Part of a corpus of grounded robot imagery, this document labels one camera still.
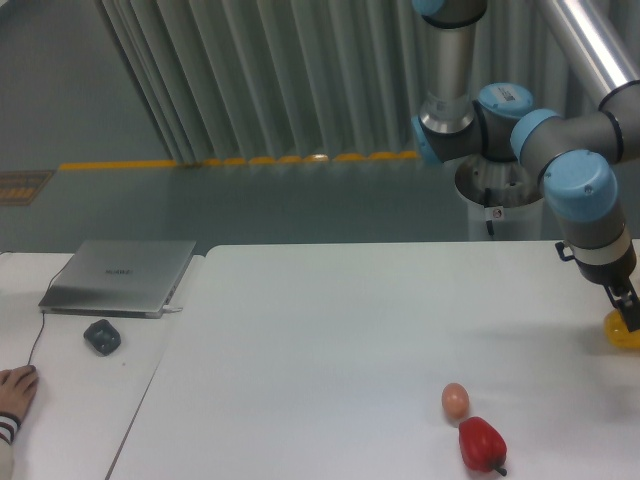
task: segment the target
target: striped sleeve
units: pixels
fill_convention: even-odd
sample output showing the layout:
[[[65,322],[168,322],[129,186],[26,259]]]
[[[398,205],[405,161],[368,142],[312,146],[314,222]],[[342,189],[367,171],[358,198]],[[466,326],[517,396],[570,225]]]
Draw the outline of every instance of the striped sleeve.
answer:
[[[20,419],[10,413],[0,412],[0,440],[9,445],[13,443],[20,429]]]
[[[11,480],[13,473],[13,451],[11,445],[0,441],[0,480]]]

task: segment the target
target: gray curtain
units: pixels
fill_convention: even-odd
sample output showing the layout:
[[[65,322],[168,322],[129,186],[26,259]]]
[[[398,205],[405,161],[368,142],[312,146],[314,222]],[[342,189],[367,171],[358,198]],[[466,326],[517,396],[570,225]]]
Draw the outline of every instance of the gray curtain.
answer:
[[[640,60],[640,2],[599,1]],[[567,116],[595,107],[534,8],[491,0],[473,96],[529,88]],[[426,25],[411,0],[102,0],[168,145],[205,159],[413,150]]]

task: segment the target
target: red bell pepper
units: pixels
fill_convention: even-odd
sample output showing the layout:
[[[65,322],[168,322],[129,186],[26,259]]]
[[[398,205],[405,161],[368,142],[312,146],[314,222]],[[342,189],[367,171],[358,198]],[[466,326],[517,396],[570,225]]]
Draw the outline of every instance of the red bell pepper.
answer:
[[[490,472],[495,470],[503,477],[507,460],[507,444],[500,434],[480,417],[471,417],[458,426],[460,453],[467,468]]]

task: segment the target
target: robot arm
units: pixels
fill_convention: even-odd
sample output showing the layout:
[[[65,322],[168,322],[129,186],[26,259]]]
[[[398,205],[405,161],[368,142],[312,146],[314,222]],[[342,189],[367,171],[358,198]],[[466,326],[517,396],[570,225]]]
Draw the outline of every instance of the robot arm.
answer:
[[[640,69],[590,0],[535,4],[598,112],[572,119],[531,112],[530,94],[510,84],[489,85],[470,102],[475,23],[487,0],[413,0],[429,24],[429,91],[412,119],[416,139],[430,163],[481,154],[489,165],[506,165],[515,153],[558,219],[560,257],[575,260],[605,288],[629,331],[639,330],[640,300],[629,280],[636,254],[609,164],[640,157]]]
[[[536,4],[599,111],[565,120],[536,110],[518,122],[511,145],[560,224],[560,257],[575,260],[605,288],[628,330],[639,330],[640,301],[629,280],[636,254],[609,164],[640,156],[640,69],[590,1]]]
[[[413,0],[427,24],[428,91],[412,119],[422,157],[433,164],[481,153],[513,159],[509,136],[533,108],[533,97],[513,84],[485,87],[471,101],[469,83],[476,23],[487,0]]]

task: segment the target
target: silver metal tube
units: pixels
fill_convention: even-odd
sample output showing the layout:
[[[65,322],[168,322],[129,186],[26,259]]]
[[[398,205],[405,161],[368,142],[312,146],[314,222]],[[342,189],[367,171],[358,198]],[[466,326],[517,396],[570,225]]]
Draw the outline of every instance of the silver metal tube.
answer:
[[[613,90],[640,79],[609,20],[590,0],[536,0],[569,64],[589,97],[600,102]]]
[[[469,81],[475,31],[475,24],[455,29],[429,28],[429,91],[420,119],[433,132],[457,133],[473,120]]]

